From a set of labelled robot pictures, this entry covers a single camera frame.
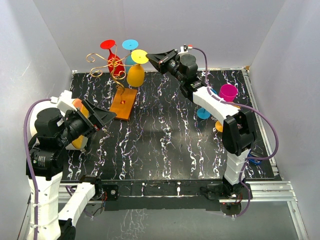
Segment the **orange glass yellow base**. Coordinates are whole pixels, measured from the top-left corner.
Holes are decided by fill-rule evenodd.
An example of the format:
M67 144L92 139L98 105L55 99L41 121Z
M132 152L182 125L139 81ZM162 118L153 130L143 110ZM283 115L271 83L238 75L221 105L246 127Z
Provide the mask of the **orange glass yellow base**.
M215 128L219 132L223 132L223 122L227 116L233 116L240 111L241 107L238 105L227 104L223 109L218 113L216 117Z
M142 65L149 61L147 52L142 49L135 49L131 53L131 58L135 64L130 67L126 80L130 86L140 87L145 79L145 70Z

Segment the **teal wine glass back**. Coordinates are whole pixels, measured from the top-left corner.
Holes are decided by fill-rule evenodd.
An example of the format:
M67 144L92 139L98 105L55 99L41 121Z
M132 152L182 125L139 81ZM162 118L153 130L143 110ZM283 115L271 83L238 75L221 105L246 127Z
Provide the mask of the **teal wine glass back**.
M131 53L139 46L139 43L135 39L127 39L123 41L122 47L128 50L130 53L125 59L125 72L128 74L131 66L134 66L136 62L132 59Z

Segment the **red wine glass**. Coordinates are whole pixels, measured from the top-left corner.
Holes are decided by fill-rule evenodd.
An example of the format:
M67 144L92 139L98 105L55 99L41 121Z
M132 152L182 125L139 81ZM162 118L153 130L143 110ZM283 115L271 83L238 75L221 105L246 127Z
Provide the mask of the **red wine glass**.
M107 58L109 72L113 73L114 76L119 77L125 71L125 67L123 66L121 59L112 52L113 47L117 50L116 41L113 39L107 39L100 44L100 47L109 51L109 56Z

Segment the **blue wine glass front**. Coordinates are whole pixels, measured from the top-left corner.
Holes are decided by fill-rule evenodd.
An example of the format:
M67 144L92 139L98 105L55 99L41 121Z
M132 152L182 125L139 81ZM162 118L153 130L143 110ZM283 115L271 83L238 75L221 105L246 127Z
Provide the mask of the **blue wine glass front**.
M195 103L200 106L197 110L197 117L206 120L211 117L212 109L217 101L209 94L208 89L198 90L195 95Z

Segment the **magenta wine glass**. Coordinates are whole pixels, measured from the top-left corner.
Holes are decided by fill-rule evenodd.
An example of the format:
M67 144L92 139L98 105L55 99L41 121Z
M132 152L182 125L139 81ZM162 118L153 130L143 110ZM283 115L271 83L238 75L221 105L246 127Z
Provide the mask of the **magenta wine glass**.
M232 84L224 84L219 90L218 96L226 102L233 102L238 94L238 89Z

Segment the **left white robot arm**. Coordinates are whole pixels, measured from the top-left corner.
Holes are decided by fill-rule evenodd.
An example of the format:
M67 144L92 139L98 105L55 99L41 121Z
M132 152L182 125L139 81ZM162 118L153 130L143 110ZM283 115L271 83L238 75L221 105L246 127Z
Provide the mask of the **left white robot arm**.
M116 113L81 101L88 115L69 101L57 100L44 105L38 100L29 110L38 108L33 125L36 133L25 140L26 175L30 187L28 240L73 240L76 224L91 199L103 195L100 179L84 175L70 199L59 210L59 189L67 146L80 136L90 137L116 117Z

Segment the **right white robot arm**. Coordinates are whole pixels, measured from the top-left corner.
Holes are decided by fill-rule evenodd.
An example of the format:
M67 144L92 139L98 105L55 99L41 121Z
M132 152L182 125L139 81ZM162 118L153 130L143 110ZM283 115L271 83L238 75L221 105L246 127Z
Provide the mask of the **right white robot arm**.
M198 77L195 56L176 49L164 53L146 54L148 61L161 74L170 73L180 84L182 94L204 108L222 125L222 144L227 152L227 165L222 183L205 187L219 197L235 198L245 183L244 169L257 133L253 114L226 102Z

